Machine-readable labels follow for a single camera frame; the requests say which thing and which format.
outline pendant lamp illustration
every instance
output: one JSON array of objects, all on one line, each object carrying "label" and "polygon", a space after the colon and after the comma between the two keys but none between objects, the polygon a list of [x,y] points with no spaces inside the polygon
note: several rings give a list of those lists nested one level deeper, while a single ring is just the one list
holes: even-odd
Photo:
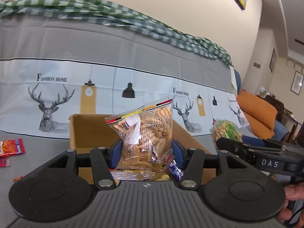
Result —
[{"label": "pendant lamp illustration", "polygon": [[130,77],[130,82],[128,83],[127,88],[123,91],[122,97],[135,98],[135,92],[132,88],[132,82],[131,82],[132,76]]},{"label": "pendant lamp illustration", "polygon": [[213,105],[217,105],[217,101],[216,101],[216,99],[215,99],[215,97],[213,96],[213,101],[212,101],[212,104]]},{"label": "pendant lamp illustration", "polygon": [[199,110],[199,115],[206,116],[203,98],[200,96],[200,94],[196,98],[196,104],[197,104],[197,109]]},{"label": "pendant lamp illustration", "polygon": [[96,87],[92,83],[92,67],[90,71],[90,79],[81,87],[80,94],[80,113],[96,113]]}]

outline orange cushion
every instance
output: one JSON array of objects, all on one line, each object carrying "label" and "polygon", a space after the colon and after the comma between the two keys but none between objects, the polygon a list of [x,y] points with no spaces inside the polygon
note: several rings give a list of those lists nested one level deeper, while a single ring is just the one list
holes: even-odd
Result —
[{"label": "orange cushion", "polygon": [[275,135],[274,131],[272,129],[267,128],[263,123],[254,119],[252,116],[248,115],[245,112],[244,115],[247,118],[252,132],[255,136],[261,139],[270,139]]},{"label": "orange cushion", "polygon": [[241,91],[237,102],[243,112],[246,112],[269,129],[275,128],[277,110],[270,103],[249,93]]}]

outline finger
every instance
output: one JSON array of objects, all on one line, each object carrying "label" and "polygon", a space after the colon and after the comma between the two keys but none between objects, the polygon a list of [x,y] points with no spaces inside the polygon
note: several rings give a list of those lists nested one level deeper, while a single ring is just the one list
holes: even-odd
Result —
[{"label": "finger", "polygon": [[302,228],[304,226],[304,211],[301,212],[299,217],[299,222],[295,226],[295,228]]},{"label": "finger", "polygon": [[290,201],[302,200],[304,199],[304,185],[288,185],[284,188],[286,199]]},{"label": "finger", "polygon": [[287,208],[283,208],[279,214],[278,220],[289,220],[292,216],[292,211],[287,209]]},{"label": "finger", "polygon": [[289,201],[288,201],[288,200],[285,200],[285,203],[284,203],[283,208],[286,208],[286,207],[288,206],[288,203],[289,203]]}]

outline white wall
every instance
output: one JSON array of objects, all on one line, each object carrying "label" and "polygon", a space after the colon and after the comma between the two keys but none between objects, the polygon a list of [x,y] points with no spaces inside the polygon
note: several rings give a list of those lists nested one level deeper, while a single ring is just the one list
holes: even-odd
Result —
[{"label": "white wall", "polygon": [[206,37],[224,47],[235,69],[245,76],[260,22],[262,0],[247,0],[242,11],[234,0],[110,0],[145,13],[173,28]]},{"label": "white wall", "polygon": [[[242,83],[242,88],[256,94],[261,87],[270,89],[273,73],[269,68],[273,49],[278,55],[277,43],[272,29],[260,27],[250,65]],[[260,69],[253,66],[254,63],[261,65]]]},{"label": "white wall", "polygon": [[[301,72],[300,66],[295,66],[295,68]],[[287,66],[286,59],[279,57],[275,64],[270,91],[275,93],[275,98],[283,102],[284,107],[290,110],[299,122],[303,122],[304,87],[302,87],[300,95],[290,90],[294,74],[293,63],[289,61]]]}]

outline cardboard box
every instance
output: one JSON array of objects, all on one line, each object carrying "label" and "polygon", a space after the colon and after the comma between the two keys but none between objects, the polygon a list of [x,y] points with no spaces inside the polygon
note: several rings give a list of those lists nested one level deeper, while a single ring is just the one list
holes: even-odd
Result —
[{"label": "cardboard box", "polygon": [[[78,154],[84,154],[95,147],[111,146],[119,136],[106,124],[105,118],[108,116],[111,115],[74,114],[70,116],[70,148],[75,149]],[[178,140],[185,148],[196,147],[210,154],[201,143],[174,120],[172,138]],[[90,168],[79,168],[79,176],[93,184]],[[201,184],[213,177],[215,177],[215,169],[205,169]]]}]

